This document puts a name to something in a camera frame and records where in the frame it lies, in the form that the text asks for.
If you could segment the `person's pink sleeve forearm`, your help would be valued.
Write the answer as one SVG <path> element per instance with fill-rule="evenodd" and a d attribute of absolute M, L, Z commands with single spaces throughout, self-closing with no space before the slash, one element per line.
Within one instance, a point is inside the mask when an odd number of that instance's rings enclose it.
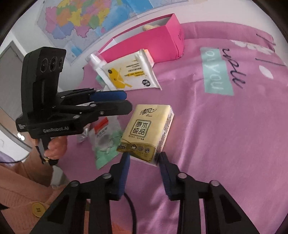
<path fill-rule="evenodd" d="M 38 220 L 33 205 L 46 211 L 65 188 L 52 186 L 53 167 L 42 164 L 37 149 L 24 162 L 1 165 L 1 211 L 15 233 L 30 233 Z"/>

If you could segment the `person's left hand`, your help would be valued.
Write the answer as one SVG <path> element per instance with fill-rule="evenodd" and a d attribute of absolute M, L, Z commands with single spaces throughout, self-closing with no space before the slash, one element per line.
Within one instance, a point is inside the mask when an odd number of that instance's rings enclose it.
<path fill-rule="evenodd" d="M 32 143 L 34 144 L 34 148 L 29 154 L 29 158 L 36 158 L 39 157 L 40 154 L 38 150 L 36 149 L 36 146 L 40 144 L 39 139 L 31 139 Z M 67 150 L 67 136 L 59 136 L 56 138 L 53 138 L 49 144 L 47 149 L 44 152 L 44 157 L 49 158 L 49 159 L 60 159 L 66 152 Z"/>

